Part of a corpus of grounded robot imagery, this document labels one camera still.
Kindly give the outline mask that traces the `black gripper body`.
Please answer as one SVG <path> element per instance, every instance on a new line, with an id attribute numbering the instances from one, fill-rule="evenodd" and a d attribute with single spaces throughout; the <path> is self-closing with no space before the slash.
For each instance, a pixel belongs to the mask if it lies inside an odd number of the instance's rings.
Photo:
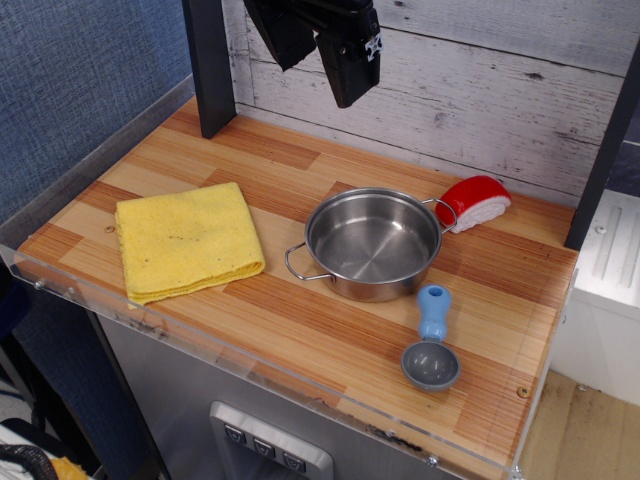
<path id="1" fill-rule="evenodd" d="M 344 35 L 375 35 L 380 30 L 372 1 L 245 1 L 253 19 L 263 25 L 293 20 L 318 33 L 333 30 Z"/>

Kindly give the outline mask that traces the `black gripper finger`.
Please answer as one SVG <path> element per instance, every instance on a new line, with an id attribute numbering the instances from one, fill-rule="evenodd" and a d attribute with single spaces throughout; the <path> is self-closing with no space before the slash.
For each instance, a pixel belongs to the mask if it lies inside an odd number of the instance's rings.
<path id="1" fill-rule="evenodd" d="M 378 24 L 354 37 L 325 30 L 316 44 L 335 102 L 348 108 L 380 81 L 382 37 Z"/>
<path id="2" fill-rule="evenodd" d="M 256 28 L 283 71 L 296 66 L 316 49 L 312 30 L 290 15 L 261 18 Z"/>

